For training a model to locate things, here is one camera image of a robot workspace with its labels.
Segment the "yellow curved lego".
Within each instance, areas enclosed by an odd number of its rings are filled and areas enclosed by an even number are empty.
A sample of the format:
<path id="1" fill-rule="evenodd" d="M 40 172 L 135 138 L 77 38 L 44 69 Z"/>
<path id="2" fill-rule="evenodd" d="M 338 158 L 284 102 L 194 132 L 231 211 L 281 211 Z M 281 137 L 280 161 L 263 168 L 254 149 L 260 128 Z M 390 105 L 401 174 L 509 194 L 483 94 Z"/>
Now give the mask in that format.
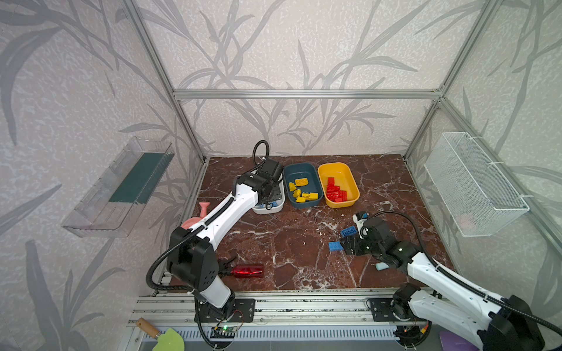
<path id="1" fill-rule="evenodd" d="M 294 184 L 295 184 L 297 187 L 305 187 L 305 186 L 307 186 L 307 185 L 309 184 L 309 180 L 308 180 L 308 178 L 297 178 L 297 179 L 294 181 Z"/>

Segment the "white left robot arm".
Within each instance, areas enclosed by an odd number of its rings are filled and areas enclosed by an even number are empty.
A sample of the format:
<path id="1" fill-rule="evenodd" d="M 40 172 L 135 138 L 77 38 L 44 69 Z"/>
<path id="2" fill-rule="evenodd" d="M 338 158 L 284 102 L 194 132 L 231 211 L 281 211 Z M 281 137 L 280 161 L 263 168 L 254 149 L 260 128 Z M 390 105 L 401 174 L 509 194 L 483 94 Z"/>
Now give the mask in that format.
<path id="1" fill-rule="evenodd" d="M 190 291 L 196 302 L 202 302 L 219 319 L 234 314 L 235 293 L 220 278 L 216 250 L 229 230 L 253 207 L 272 202 L 272 193 L 279 187 L 283 166 L 269 157 L 269 142 L 260 140 L 253 149 L 265 146 L 265 156 L 255 161 L 247 172 L 237 176 L 231 192 L 208 215 L 185 229 L 176 228 L 165 250 L 150 266 L 146 284 L 158 291 Z M 153 280 L 156 269 L 166 270 L 185 285 L 162 285 Z"/>

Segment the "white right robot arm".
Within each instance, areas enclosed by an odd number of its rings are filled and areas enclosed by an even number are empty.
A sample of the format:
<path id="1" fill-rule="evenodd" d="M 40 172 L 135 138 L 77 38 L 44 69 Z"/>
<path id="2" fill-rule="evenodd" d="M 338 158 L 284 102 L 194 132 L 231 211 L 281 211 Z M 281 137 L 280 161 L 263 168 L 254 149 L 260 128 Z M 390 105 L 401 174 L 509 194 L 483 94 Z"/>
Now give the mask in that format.
<path id="1" fill-rule="evenodd" d="M 431 295 L 412 283 L 399 288 L 390 304 L 398 320 L 438 324 L 479 350 L 543 350 L 541 327 L 561 333 L 558 326 L 533 315 L 521 298 L 504 298 L 438 263 L 421 238 L 416 244 L 397 239 L 383 215 L 356 213 L 356 233 L 340 243 L 346 254 L 374 257 L 436 291 Z"/>

